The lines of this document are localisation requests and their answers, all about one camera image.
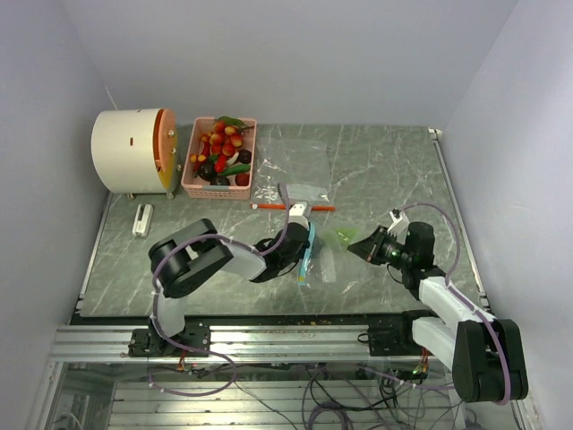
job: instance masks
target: eggplant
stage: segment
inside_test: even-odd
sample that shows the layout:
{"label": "eggplant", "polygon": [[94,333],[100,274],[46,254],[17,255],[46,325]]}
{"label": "eggplant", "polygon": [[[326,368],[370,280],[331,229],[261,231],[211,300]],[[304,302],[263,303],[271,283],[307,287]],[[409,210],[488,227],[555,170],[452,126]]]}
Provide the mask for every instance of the eggplant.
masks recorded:
{"label": "eggplant", "polygon": [[249,150],[239,151],[239,163],[249,164],[252,160],[252,152]]}
{"label": "eggplant", "polygon": [[227,177],[224,176],[215,176],[213,179],[211,179],[210,182],[211,185],[231,185],[231,181],[229,181],[229,179]]}
{"label": "eggplant", "polygon": [[217,175],[217,172],[215,171],[213,163],[211,163],[209,160],[206,160],[197,169],[197,175],[199,175],[203,181],[209,182]]}

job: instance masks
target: white cylindrical container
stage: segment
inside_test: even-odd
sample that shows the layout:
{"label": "white cylindrical container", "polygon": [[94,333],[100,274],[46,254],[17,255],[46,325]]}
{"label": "white cylindrical container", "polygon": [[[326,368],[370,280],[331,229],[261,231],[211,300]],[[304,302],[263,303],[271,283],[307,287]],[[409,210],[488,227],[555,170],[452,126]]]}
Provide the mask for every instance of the white cylindrical container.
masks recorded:
{"label": "white cylindrical container", "polygon": [[172,110],[105,111],[93,126],[91,157],[112,193],[170,193],[177,183],[176,142]]}

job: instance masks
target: blue object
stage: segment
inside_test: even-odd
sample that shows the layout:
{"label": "blue object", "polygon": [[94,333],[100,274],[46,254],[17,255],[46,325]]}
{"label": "blue object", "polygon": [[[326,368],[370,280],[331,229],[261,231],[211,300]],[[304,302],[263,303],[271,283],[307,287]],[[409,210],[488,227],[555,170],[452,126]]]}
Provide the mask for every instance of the blue object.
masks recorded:
{"label": "blue object", "polygon": [[308,271],[308,264],[311,261],[312,245],[314,244],[314,237],[315,237],[314,224],[309,222],[308,227],[309,227],[308,241],[310,243],[310,246],[306,248],[306,250],[304,251],[303,263],[301,264],[301,268],[298,271],[299,287],[306,287],[306,272]]}

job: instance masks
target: orange pen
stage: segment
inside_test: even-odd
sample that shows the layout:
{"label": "orange pen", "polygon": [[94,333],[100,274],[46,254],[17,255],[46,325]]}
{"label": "orange pen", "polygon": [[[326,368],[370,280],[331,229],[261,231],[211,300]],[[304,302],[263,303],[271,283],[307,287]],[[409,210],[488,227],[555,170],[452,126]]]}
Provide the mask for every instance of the orange pen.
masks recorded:
{"label": "orange pen", "polygon": [[[252,209],[285,209],[282,203],[251,203]],[[312,206],[313,211],[334,211],[334,206]]]}

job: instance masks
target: green chili pepper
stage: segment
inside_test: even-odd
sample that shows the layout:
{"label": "green chili pepper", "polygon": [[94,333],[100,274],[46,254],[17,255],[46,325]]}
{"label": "green chili pepper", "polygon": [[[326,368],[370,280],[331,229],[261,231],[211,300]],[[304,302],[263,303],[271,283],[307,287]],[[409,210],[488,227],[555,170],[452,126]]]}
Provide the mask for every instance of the green chili pepper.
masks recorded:
{"label": "green chili pepper", "polygon": [[221,176],[231,176],[236,175],[237,173],[248,173],[251,171],[250,164],[235,164],[230,168],[223,170],[222,173],[219,173]]}

